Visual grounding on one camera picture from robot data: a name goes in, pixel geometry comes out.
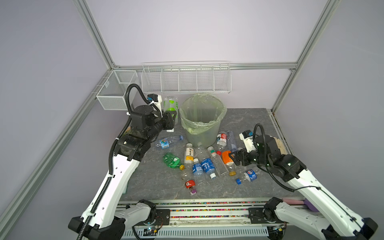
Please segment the Pepsi label bottle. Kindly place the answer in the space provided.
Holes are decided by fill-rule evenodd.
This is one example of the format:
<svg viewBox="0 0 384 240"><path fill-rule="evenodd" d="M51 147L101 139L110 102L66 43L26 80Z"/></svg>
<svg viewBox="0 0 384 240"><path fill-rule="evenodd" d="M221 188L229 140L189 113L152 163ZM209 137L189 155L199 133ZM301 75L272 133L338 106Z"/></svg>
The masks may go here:
<svg viewBox="0 0 384 240"><path fill-rule="evenodd" d="M238 185L254 182L259 175L259 171L255 169L248 169L240 173L236 179Z"/></svg>

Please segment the clear bottle colourful label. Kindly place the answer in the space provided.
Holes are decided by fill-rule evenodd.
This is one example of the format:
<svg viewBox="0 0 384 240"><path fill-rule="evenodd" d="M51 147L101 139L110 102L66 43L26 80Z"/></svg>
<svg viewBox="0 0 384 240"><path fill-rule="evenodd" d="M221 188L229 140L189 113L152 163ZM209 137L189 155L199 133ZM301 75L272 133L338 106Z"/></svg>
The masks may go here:
<svg viewBox="0 0 384 240"><path fill-rule="evenodd" d="M169 136L169 137L166 137L166 138L159 140L158 143L156 144L156 147L161 148L161 149L167 149L170 147L170 145L178 143L178 142L182 141L183 139L184 139L184 136L182 136L182 135Z"/></svg>

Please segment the clear bottle green label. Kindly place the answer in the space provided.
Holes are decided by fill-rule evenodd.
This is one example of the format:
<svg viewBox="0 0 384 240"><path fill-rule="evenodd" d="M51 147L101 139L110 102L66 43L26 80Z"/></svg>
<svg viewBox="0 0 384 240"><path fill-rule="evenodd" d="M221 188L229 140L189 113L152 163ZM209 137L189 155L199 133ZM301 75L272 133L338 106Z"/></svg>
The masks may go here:
<svg viewBox="0 0 384 240"><path fill-rule="evenodd" d="M163 102L163 109L165 112L176 110L178 111L178 115L179 115L178 98L176 96L166 96Z"/></svg>

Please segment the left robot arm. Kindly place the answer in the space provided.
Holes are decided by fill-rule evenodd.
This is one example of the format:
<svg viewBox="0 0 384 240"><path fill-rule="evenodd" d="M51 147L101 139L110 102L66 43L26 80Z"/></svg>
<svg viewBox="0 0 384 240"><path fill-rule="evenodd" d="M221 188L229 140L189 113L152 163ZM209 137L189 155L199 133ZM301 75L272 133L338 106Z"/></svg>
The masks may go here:
<svg viewBox="0 0 384 240"><path fill-rule="evenodd" d="M175 127L176 112L161 111L159 96L146 97L138 84L130 84L124 98L128 120L111 146L108 172L87 209L68 225L79 240L119 240L126 229L134 229L139 223L151 225L158 219L156 205L147 200L119 214L116 209L151 144L162 131Z"/></svg>

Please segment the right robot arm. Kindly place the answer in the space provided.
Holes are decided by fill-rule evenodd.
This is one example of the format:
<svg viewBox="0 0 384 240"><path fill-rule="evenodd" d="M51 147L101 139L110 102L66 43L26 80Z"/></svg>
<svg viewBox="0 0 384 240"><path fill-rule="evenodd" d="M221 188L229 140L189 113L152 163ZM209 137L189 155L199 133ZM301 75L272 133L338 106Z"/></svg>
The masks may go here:
<svg viewBox="0 0 384 240"><path fill-rule="evenodd" d="M281 140L266 135L262 124L256 124L253 131L240 133L239 137L245 148L229 154L237 166L255 164L283 189L299 192L322 214L319 218L273 197L262 210L249 211L252 222L289 223L319 240L369 240L374 236L378 224L338 200L297 157L285 154Z"/></svg>

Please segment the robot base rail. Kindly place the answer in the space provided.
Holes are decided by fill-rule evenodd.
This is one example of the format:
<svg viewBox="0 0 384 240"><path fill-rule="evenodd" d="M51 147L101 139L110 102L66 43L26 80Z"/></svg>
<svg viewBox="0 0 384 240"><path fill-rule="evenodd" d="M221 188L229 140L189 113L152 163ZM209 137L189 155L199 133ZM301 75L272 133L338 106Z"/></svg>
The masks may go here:
<svg viewBox="0 0 384 240"><path fill-rule="evenodd" d="M124 239L224 239L285 235L289 223L262 219L269 198L154 200L154 224L128 228Z"/></svg>

